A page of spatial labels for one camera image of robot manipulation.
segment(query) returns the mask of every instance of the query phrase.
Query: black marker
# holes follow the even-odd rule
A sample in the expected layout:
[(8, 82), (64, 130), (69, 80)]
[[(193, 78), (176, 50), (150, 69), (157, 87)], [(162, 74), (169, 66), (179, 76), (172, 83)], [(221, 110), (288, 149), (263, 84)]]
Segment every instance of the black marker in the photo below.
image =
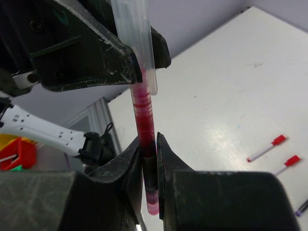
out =
[(305, 201), (305, 203), (302, 204), (302, 206), (295, 212), (295, 215), (300, 217), (308, 208), (308, 200)]

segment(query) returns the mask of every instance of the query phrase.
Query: green object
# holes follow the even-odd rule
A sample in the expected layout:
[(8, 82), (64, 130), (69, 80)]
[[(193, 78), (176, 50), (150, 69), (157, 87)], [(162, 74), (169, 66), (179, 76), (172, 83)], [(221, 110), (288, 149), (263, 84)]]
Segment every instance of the green object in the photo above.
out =
[(19, 165), (15, 168), (12, 168), (10, 171), (23, 171), (23, 166), (22, 165)]

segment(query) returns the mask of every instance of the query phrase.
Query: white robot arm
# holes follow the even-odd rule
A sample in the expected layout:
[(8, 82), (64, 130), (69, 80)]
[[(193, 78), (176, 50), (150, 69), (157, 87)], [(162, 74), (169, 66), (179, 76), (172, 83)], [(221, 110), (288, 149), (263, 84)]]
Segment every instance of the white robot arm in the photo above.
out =
[(0, 98), (0, 133), (27, 137), (31, 140), (57, 148), (70, 156), (80, 158), (86, 164), (99, 165), (104, 140), (94, 132), (70, 130), (38, 118), (9, 98)]

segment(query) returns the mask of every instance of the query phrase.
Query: yellow object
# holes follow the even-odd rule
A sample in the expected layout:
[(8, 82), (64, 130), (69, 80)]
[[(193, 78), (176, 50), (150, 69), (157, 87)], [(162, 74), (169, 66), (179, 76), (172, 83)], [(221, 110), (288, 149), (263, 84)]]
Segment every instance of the yellow object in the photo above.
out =
[[(12, 141), (16, 140), (17, 138), (19, 138), (19, 137), (8, 135), (8, 134), (0, 134), (0, 150), (2, 150), (6, 145), (8, 145)], [(32, 141), (32, 140), (25, 138), (25, 137), (23, 137), (21, 140), (29, 142), (29, 143), (37, 143), (37, 142)]]

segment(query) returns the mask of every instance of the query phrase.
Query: screw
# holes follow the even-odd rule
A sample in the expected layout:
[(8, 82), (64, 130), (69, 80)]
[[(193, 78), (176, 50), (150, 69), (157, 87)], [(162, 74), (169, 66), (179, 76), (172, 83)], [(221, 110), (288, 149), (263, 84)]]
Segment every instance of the screw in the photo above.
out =
[(27, 79), (30, 83), (36, 83), (38, 81), (38, 76), (35, 74), (28, 75)]
[(61, 71), (55, 71), (53, 73), (53, 77), (55, 77), (56, 79), (62, 79), (63, 78), (63, 73)]
[(31, 21), (30, 22), (30, 28), (32, 31), (36, 33), (40, 33), (43, 31), (43, 25), (40, 22), (37, 21)]

